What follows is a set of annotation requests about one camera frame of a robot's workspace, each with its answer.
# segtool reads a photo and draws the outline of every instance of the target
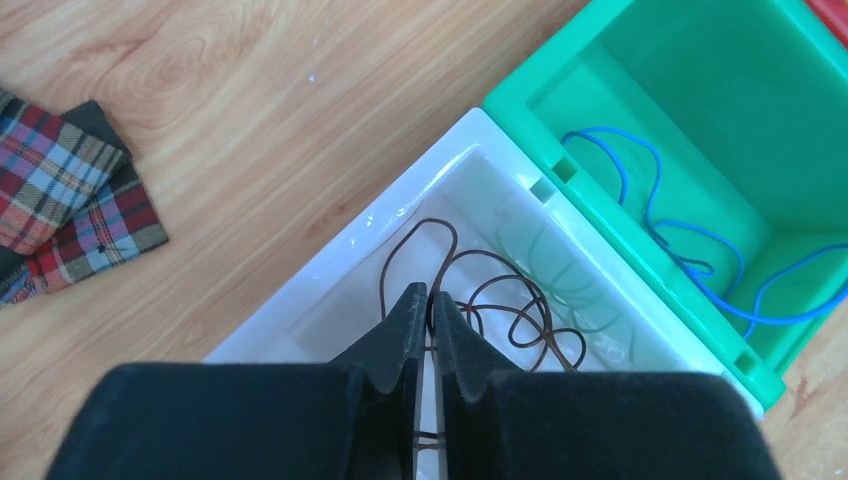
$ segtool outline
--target plaid fabric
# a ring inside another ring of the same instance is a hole
[[[135,168],[128,163],[129,152],[97,104],[83,104],[63,117],[82,126],[83,134],[95,133],[106,140],[121,152],[118,162],[125,165],[111,177],[105,175],[102,186],[85,198],[70,221],[0,279],[0,305],[61,290],[168,241]]]
[[[128,162],[128,153],[0,90],[0,244],[34,252]]]

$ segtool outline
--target blue cord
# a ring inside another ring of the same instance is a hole
[[[645,205],[645,213],[644,213],[644,217],[643,217],[644,223],[645,223],[645,228],[648,231],[648,234],[651,236],[651,238],[653,238],[654,241],[657,242],[657,245],[659,245],[672,258],[672,260],[674,260],[675,263],[677,263],[680,266],[680,268],[683,270],[684,273],[686,273],[686,275],[689,277],[689,279],[692,280],[692,282],[704,293],[704,295],[707,296],[707,298],[710,299],[710,301],[714,305],[716,305],[717,307],[719,307],[719,308],[721,308],[721,309],[723,309],[723,310],[725,310],[725,311],[727,311],[727,312],[729,312],[733,315],[744,318],[744,319],[746,319],[750,322],[750,324],[748,325],[748,329],[745,331],[745,333],[743,335],[743,338],[747,339],[748,337],[750,337],[751,333],[753,333],[753,331],[754,331],[754,328],[759,323],[767,324],[767,325],[792,325],[792,324],[795,324],[795,323],[806,322],[806,321],[812,320],[816,317],[819,317],[821,315],[824,315],[824,314],[830,312],[831,310],[836,308],[839,305],[839,303],[842,300],[845,299],[845,297],[848,297],[848,285],[845,285],[845,286],[843,286],[842,290],[840,292],[838,292],[836,295],[834,295],[829,301],[823,303],[822,305],[819,305],[818,307],[816,307],[816,308],[814,308],[814,309],[812,309],[812,310],[810,310],[806,313],[802,313],[800,315],[792,315],[792,316],[788,316],[788,317],[764,317],[764,316],[761,316],[759,314],[760,306],[761,306],[762,300],[763,300],[763,295],[765,294],[766,289],[772,283],[774,283],[778,279],[782,278],[783,276],[788,275],[788,274],[798,270],[799,268],[803,267],[804,265],[810,263],[811,261],[815,260],[816,258],[818,258],[819,256],[821,256],[821,255],[823,255],[827,252],[831,252],[833,250],[848,249],[848,244],[837,244],[837,245],[831,245],[831,246],[822,248],[820,250],[817,250],[816,252],[813,252],[812,254],[803,258],[801,261],[799,261],[799,262],[797,262],[793,265],[790,265],[789,267],[787,267],[787,268],[775,273],[771,277],[769,277],[760,286],[760,288],[757,290],[757,294],[756,294],[756,297],[755,297],[755,300],[754,300],[754,310],[753,310],[752,313],[740,310],[740,309],[734,307],[733,305],[730,305],[729,303],[727,303],[724,300],[724,297],[727,297],[731,293],[733,293],[736,290],[736,288],[739,286],[739,283],[742,281],[742,277],[744,276],[744,273],[745,273],[745,259],[742,256],[742,252],[740,252],[739,249],[736,248],[733,244],[731,244],[727,239],[725,239],[725,238],[723,238],[723,237],[721,237],[721,236],[719,236],[719,235],[717,235],[713,232],[710,232],[709,230],[701,228],[697,225],[692,225],[692,224],[684,223],[684,222],[678,222],[678,221],[674,221],[674,220],[663,220],[663,221],[656,222],[656,223],[651,221],[651,212],[652,212],[652,209],[653,209],[653,206],[654,206],[654,199],[656,197],[657,190],[659,189],[659,185],[660,185],[660,182],[661,182],[661,179],[662,179],[662,160],[660,159],[659,152],[657,151],[656,148],[654,148],[653,145],[649,144],[645,140],[642,140],[641,138],[636,137],[636,136],[634,136],[634,135],[632,135],[632,134],[630,134],[630,133],[628,133],[624,130],[620,130],[618,128],[613,128],[613,127],[590,127],[590,128],[584,128],[583,130],[578,130],[578,131],[567,133],[562,139],[563,146],[571,138],[574,138],[574,137],[584,138],[584,139],[589,140],[590,142],[594,143],[595,145],[599,146],[612,159],[613,163],[616,166],[616,169],[618,169],[619,175],[621,176],[622,191],[621,191],[621,194],[619,195],[619,200],[618,200],[619,205],[624,204],[624,200],[627,196],[627,186],[629,185],[628,178],[627,178],[627,171],[625,170],[621,160],[618,158],[618,156],[615,154],[615,152],[612,150],[612,148],[610,148],[608,145],[606,145],[604,142],[602,142],[597,137],[589,135],[590,133],[595,133],[595,132],[613,133],[613,134],[622,136],[622,137],[624,137],[624,138],[626,138],[626,139],[628,139],[628,140],[630,140],[630,141],[632,141],[632,142],[634,142],[638,145],[641,145],[642,147],[647,149],[651,153],[651,155],[654,157],[654,161],[656,163],[657,175],[654,179],[654,184],[651,187],[651,191],[648,195],[648,201],[646,202],[646,205]],[[727,291],[724,293],[723,296],[719,297],[718,295],[716,295],[701,280],[701,277],[710,277],[715,273],[713,266],[711,264],[709,264],[708,262],[705,262],[705,261],[702,261],[702,260],[696,260],[696,259],[691,259],[691,258],[686,258],[686,257],[680,256],[680,255],[676,254],[673,250],[671,250],[671,245],[669,244],[669,242],[656,231],[657,228],[663,227],[663,226],[683,228],[683,229],[687,229],[687,230],[699,233],[701,235],[706,235],[706,236],[712,238],[713,240],[716,240],[719,243],[723,244],[724,246],[726,246],[728,249],[730,249],[733,252],[733,254],[736,256],[736,259],[739,263],[739,268],[737,269],[737,272],[736,272],[736,278],[734,279],[733,283],[730,285],[730,287],[727,289]],[[703,267],[704,270],[699,270],[697,268],[694,268],[693,265]]]

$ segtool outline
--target red plastic object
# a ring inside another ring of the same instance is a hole
[[[806,0],[827,28],[848,48],[848,0]]]

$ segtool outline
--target wood grain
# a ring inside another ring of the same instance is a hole
[[[0,311],[0,477],[42,475],[110,367],[203,358],[583,3],[0,2],[0,86],[98,100],[172,237]],[[788,478],[848,470],[846,315],[763,423]]]

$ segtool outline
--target folded cloth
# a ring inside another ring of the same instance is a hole
[[[31,215],[36,217],[35,220],[21,219],[19,212],[8,207],[0,212],[0,230],[5,229],[6,234],[0,234],[0,244],[4,245],[0,246],[0,305],[18,303],[39,293],[61,290],[98,272],[128,262],[168,241],[147,192],[135,168],[129,163],[129,150],[106,121],[96,102],[80,105],[61,118],[44,112],[39,113],[42,120],[33,121],[30,117],[34,117],[34,114],[18,113],[31,109],[37,107],[14,97],[9,100],[9,94],[4,97],[4,92],[0,90],[0,208],[4,201],[5,205],[16,208],[24,201],[18,198],[14,190],[6,189],[12,182],[4,182],[9,176],[14,175],[19,179],[26,176],[19,175],[23,170],[16,172],[16,166],[25,162],[33,163],[30,160],[39,160],[41,157],[36,153],[54,151],[54,147],[45,146],[43,143],[45,139],[58,137],[50,135],[50,132],[46,136],[41,135],[44,125],[54,125],[51,127],[52,131],[72,132],[78,136],[78,145],[98,145],[99,155],[82,153],[85,161],[79,159],[66,162],[67,165],[75,166],[72,168],[73,173],[65,177],[77,176],[83,179],[82,181],[55,180],[52,182],[52,189],[48,187],[40,190],[43,196],[51,198],[35,203],[28,198],[30,205],[39,206],[33,209]],[[26,132],[26,129],[22,130],[21,127],[20,119],[23,118],[28,119],[30,137],[22,137],[20,133]],[[65,150],[81,152],[79,148],[75,150],[73,147],[71,150]],[[109,157],[109,160],[103,160],[104,155]],[[88,173],[76,175],[86,170]],[[40,184],[44,185],[43,181],[37,178],[35,180],[36,183],[41,182]],[[90,185],[98,187],[91,191],[90,195],[84,196]],[[62,204],[66,211],[73,212],[72,217],[54,228],[52,235],[29,255],[21,255],[20,248],[13,247],[20,247],[25,243],[28,245],[34,237],[31,235],[31,228],[19,228],[17,231],[20,233],[10,239],[10,234],[16,231],[14,225],[41,223],[47,225],[44,231],[49,230],[52,223],[42,220],[58,218],[53,209],[56,190],[65,191],[64,198],[73,198],[73,201]],[[68,195],[67,192],[72,190],[76,193]],[[78,202],[77,197],[82,197],[83,201]],[[49,210],[49,213],[42,214],[43,209]],[[15,219],[17,223],[13,224],[9,219]]]

